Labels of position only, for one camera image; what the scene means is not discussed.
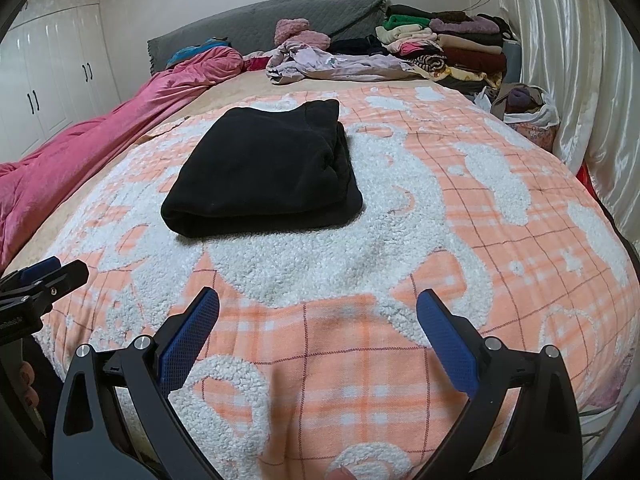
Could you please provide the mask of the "person's left hand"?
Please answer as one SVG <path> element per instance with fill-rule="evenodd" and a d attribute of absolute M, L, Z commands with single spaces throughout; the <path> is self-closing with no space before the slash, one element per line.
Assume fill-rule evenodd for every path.
<path fill-rule="evenodd" d="M 39 404 L 39 396 L 34 388 L 35 372 L 29 362 L 21 362 L 18 378 L 21 381 L 23 402 L 28 408 L 36 408 Z"/>

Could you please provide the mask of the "person's right hand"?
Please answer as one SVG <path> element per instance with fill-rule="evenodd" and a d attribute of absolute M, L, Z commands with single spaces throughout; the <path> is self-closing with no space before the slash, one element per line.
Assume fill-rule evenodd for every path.
<path fill-rule="evenodd" d="M 357 478 L 348 468 L 339 466 L 326 475 L 326 480 L 357 480 Z"/>

